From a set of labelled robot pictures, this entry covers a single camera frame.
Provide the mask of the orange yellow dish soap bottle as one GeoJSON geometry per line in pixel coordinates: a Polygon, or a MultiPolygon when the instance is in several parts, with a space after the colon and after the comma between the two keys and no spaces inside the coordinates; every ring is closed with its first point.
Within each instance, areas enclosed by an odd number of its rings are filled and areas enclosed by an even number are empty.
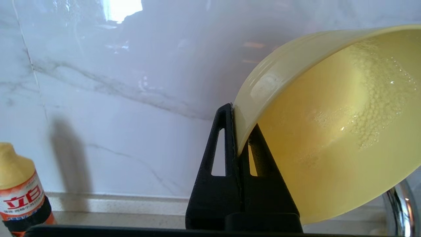
{"type": "Polygon", "coordinates": [[[0,220],[13,237],[32,226],[56,224],[33,160],[0,142],[0,220]]]}

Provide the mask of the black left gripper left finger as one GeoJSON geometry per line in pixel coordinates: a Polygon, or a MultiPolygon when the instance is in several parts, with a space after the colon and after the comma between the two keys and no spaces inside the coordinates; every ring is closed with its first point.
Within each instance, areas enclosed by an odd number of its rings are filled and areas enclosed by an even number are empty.
{"type": "Polygon", "coordinates": [[[186,229],[225,230],[226,217],[240,212],[240,190],[233,105],[228,103],[215,113],[186,209],[186,229]],[[222,129],[224,129],[225,176],[214,176],[211,172],[219,132],[222,129]]]}

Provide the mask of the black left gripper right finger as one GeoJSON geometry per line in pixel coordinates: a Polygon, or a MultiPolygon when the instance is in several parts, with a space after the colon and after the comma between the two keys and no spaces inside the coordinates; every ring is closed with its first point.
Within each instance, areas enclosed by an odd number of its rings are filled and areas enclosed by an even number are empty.
{"type": "Polygon", "coordinates": [[[301,231],[300,214],[258,125],[238,158],[240,211],[229,231],[301,231]]]}

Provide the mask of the chrome gooseneck faucet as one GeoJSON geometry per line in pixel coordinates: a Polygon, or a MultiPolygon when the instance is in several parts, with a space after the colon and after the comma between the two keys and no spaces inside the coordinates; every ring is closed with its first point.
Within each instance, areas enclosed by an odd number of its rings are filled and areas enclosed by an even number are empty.
{"type": "Polygon", "coordinates": [[[421,237],[421,213],[409,182],[404,179],[382,195],[387,234],[421,237]]]}

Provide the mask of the yellow plastic bowl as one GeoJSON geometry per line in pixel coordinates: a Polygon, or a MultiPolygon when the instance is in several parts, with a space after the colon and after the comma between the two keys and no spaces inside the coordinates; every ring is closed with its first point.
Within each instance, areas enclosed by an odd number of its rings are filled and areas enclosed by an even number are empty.
{"type": "Polygon", "coordinates": [[[377,198],[421,166],[421,24],[294,39],[234,101],[236,145],[258,125],[301,222],[377,198]]]}

